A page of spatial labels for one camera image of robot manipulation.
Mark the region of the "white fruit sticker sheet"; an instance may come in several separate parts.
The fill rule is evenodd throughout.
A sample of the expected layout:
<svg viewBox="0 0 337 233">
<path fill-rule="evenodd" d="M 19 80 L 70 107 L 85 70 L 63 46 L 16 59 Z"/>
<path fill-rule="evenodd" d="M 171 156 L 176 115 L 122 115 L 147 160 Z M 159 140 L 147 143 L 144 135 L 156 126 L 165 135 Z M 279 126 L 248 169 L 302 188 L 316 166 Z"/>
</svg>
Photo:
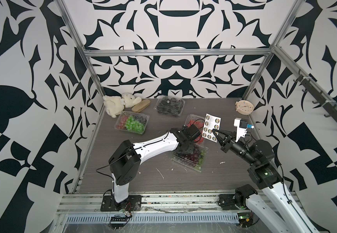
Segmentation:
<svg viewBox="0 0 337 233">
<path fill-rule="evenodd" d="M 213 130 L 219 130 L 221 123 L 221 118 L 206 114 L 204 126 L 202 128 L 202 138 L 210 140 L 212 142 L 217 142 L 217 133 Z"/>
</svg>

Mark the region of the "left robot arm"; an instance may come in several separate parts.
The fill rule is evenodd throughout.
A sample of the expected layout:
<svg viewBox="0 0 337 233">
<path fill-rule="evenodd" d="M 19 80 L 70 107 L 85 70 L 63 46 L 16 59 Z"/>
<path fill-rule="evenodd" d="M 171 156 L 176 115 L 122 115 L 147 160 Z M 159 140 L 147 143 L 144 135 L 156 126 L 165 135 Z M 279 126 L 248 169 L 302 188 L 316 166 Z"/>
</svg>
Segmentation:
<svg viewBox="0 0 337 233">
<path fill-rule="evenodd" d="M 195 125 L 172 128 L 164 135 L 140 143 L 122 142 L 108 161 L 113 178 L 112 196 L 117 204 L 129 198 L 129 183 L 136 177 L 141 164 L 168 151 L 188 153 L 200 136 Z"/>
</svg>

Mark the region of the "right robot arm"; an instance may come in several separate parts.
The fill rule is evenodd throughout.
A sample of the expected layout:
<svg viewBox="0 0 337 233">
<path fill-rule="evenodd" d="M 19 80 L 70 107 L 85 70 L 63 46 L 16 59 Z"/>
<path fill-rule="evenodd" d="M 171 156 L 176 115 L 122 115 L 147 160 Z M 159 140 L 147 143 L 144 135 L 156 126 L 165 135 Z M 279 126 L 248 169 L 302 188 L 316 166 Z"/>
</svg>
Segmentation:
<svg viewBox="0 0 337 233">
<path fill-rule="evenodd" d="M 256 140 L 251 146 L 236 140 L 236 132 L 213 129 L 223 152 L 232 151 L 249 164 L 248 173 L 257 187 L 269 198 L 276 210 L 272 210 L 256 189 L 246 184 L 236 189 L 233 204 L 245 207 L 273 233 L 317 233 L 292 197 L 283 177 L 270 163 L 275 154 L 269 142 Z"/>
</svg>

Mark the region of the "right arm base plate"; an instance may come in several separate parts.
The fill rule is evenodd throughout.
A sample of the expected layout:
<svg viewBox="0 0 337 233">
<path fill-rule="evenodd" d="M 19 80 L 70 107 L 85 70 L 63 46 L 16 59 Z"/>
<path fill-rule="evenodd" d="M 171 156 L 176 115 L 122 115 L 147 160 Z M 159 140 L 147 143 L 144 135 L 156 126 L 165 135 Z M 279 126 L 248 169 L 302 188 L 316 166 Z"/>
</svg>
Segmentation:
<svg viewBox="0 0 337 233">
<path fill-rule="evenodd" d="M 222 210 L 248 210 L 246 200 L 251 195 L 244 195 L 240 192 L 235 194 L 220 194 L 217 204 Z"/>
</svg>

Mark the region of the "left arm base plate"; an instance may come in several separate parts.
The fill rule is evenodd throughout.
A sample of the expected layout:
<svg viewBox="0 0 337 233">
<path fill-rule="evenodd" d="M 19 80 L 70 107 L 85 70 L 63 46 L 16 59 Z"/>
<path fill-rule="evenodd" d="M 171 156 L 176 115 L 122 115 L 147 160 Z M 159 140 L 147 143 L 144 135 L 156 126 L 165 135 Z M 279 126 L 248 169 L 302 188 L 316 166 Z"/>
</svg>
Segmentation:
<svg viewBox="0 0 337 233">
<path fill-rule="evenodd" d="M 117 212 L 117 211 L 134 211 L 141 208 L 142 196 L 130 195 L 126 200 L 117 203 L 113 195 L 103 196 L 100 211 L 101 212 Z"/>
</svg>

